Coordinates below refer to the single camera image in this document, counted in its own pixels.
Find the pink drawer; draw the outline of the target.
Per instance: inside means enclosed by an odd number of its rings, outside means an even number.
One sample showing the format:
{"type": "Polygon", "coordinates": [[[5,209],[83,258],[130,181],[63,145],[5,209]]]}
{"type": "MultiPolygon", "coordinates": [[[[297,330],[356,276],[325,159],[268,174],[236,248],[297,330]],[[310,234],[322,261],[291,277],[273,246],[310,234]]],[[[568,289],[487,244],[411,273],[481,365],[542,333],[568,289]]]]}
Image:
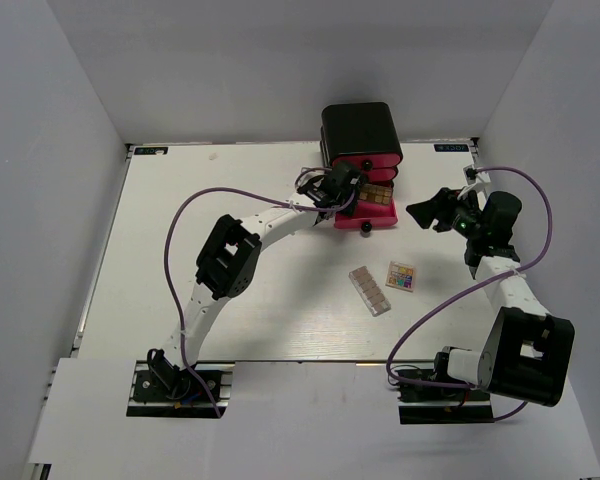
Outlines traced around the pink drawer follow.
{"type": "Polygon", "coordinates": [[[365,171],[364,174],[367,176],[369,183],[379,184],[383,182],[391,182],[397,176],[398,168],[374,168],[369,171],[365,171]]]}
{"type": "Polygon", "coordinates": [[[401,154],[397,153],[376,153],[376,154],[351,154],[339,155],[329,159],[328,166],[335,166],[341,162],[347,162],[362,171],[371,171],[377,169],[389,169],[396,167],[403,159],[401,154]]]}
{"type": "MultiPolygon", "coordinates": [[[[375,185],[391,187],[393,181],[383,182],[375,185]]],[[[370,233],[373,229],[388,228],[398,222],[398,215],[394,198],[388,206],[376,205],[367,202],[357,201],[356,207],[351,216],[337,213],[334,221],[334,227],[340,230],[360,230],[362,233],[370,233]]]]}

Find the pink top drawer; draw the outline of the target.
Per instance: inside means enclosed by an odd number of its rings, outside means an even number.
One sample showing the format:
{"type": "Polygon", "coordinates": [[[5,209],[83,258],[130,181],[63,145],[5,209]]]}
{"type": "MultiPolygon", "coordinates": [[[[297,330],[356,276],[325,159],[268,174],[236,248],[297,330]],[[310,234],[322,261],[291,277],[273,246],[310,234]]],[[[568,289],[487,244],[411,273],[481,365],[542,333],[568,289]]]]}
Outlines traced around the pink top drawer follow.
{"type": "Polygon", "coordinates": [[[397,153],[376,153],[376,154],[351,154],[339,155],[329,159],[328,166],[335,166],[341,162],[347,162],[362,171],[371,171],[377,169],[389,169],[396,167],[403,159],[401,154],[397,153]]]}

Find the brown eyeshadow palette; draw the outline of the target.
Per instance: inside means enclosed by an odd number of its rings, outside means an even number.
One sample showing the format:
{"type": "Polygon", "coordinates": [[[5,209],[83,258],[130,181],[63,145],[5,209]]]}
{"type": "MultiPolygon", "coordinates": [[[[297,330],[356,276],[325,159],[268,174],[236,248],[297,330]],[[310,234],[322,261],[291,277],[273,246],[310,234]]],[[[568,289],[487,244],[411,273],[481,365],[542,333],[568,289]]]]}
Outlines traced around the brown eyeshadow palette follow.
{"type": "Polygon", "coordinates": [[[391,203],[393,189],[391,187],[366,184],[359,194],[359,200],[376,205],[388,206],[391,203]]]}

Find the pink bottom drawer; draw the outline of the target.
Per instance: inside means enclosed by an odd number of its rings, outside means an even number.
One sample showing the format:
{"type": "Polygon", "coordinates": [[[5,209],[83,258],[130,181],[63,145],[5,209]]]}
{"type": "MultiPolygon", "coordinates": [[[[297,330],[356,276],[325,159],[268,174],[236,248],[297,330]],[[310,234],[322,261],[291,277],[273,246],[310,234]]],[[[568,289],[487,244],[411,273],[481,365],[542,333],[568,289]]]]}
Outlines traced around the pink bottom drawer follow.
{"type": "MultiPolygon", "coordinates": [[[[383,182],[375,185],[391,187],[393,181],[383,182]]],[[[376,205],[367,202],[357,201],[356,207],[351,216],[337,213],[334,221],[334,227],[340,230],[360,230],[362,233],[370,233],[373,229],[388,228],[398,222],[398,215],[394,198],[388,206],[376,205]]]]}

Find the small colourful eyeshadow palette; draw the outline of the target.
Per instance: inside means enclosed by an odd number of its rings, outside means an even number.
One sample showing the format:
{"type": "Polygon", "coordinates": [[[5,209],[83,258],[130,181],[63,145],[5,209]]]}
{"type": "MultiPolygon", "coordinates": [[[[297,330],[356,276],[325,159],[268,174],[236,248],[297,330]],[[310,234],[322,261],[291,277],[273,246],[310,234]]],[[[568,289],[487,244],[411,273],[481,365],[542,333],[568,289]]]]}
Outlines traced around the small colourful eyeshadow palette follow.
{"type": "Polygon", "coordinates": [[[412,292],[415,273],[416,270],[413,266],[391,261],[388,266],[385,285],[390,288],[412,292]]]}

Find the clear nude eyeshadow palette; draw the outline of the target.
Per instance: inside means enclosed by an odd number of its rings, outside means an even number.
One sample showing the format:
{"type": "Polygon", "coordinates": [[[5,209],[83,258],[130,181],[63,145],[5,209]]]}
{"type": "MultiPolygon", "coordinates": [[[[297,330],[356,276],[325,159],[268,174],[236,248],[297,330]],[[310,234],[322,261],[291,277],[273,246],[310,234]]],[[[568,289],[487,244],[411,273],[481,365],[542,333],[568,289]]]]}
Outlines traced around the clear nude eyeshadow palette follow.
{"type": "Polygon", "coordinates": [[[373,317],[391,310],[391,305],[366,266],[349,273],[349,279],[373,317]]]}

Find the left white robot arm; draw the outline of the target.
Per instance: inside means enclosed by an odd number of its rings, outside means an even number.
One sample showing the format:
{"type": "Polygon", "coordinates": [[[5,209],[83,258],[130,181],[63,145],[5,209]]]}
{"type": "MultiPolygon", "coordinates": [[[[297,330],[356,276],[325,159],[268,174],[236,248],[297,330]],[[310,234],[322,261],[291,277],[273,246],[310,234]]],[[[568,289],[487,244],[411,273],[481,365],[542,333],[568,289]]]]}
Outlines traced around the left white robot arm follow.
{"type": "Polygon", "coordinates": [[[147,363],[157,376],[157,387],[168,398],[179,399],[191,387],[193,366],[201,347],[221,310],[251,285],[259,256],[274,243],[300,230],[314,227],[337,213],[352,213],[367,173],[349,162],[323,169],[298,186],[285,200],[257,195],[230,187],[212,187],[190,195],[177,209],[164,245],[163,268],[168,289],[175,302],[178,325],[160,349],[152,349],[147,363]],[[170,248],[177,223],[196,199],[212,193],[231,193],[269,204],[271,207],[250,217],[221,216],[196,258],[195,283],[183,305],[170,272],[170,248]]]}

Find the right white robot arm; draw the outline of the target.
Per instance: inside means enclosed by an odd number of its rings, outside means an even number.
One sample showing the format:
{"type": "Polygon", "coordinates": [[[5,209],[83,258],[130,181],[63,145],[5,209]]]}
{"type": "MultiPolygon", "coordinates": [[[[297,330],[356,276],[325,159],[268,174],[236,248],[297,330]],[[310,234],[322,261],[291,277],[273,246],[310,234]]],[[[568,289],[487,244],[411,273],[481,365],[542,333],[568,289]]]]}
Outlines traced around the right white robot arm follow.
{"type": "Polygon", "coordinates": [[[514,195],[496,191],[484,205],[476,192],[440,189],[406,208],[417,224],[466,240],[465,263],[481,283],[496,314],[479,351],[446,346],[428,376],[433,390],[452,399],[468,386],[547,407],[561,399],[571,357],[573,324],[549,313],[520,274],[511,245],[522,210],[514,195]]]}

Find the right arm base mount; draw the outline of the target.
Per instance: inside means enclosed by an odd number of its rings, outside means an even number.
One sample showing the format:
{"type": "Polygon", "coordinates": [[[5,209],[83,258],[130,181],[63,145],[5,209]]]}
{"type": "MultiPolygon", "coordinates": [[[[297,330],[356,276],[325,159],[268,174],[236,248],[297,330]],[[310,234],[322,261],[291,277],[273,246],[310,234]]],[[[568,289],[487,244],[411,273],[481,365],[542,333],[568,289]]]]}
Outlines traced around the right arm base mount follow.
{"type": "MultiPolygon", "coordinates": [[[[396,363],[395,376],[409,380],[460,385],[461,381],[447,373],[450,347],[444,347],[431,362],[396,363]]],[[[391,375],[388,383],[398,392],[401,425],[465,425],[494,422],[490,395],[479,390],[424,386],[397,381],[391,375]]]]}

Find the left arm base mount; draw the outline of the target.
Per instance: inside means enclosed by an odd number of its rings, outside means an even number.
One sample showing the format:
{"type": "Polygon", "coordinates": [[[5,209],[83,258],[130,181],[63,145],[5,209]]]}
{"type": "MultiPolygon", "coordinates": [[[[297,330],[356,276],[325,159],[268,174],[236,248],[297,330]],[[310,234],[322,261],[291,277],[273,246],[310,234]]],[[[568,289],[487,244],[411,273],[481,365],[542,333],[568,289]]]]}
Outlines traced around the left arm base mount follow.
{"type": "Polygon", "coordinates": [[[219,419],[228,407],[234,363],[202,363],[195,371],[210,390],[220,415],[201,384],[184,372],[175,389],[169,390],[146,362],[137,362],[132,377],[126,416],[138,418],[219,419]]]}

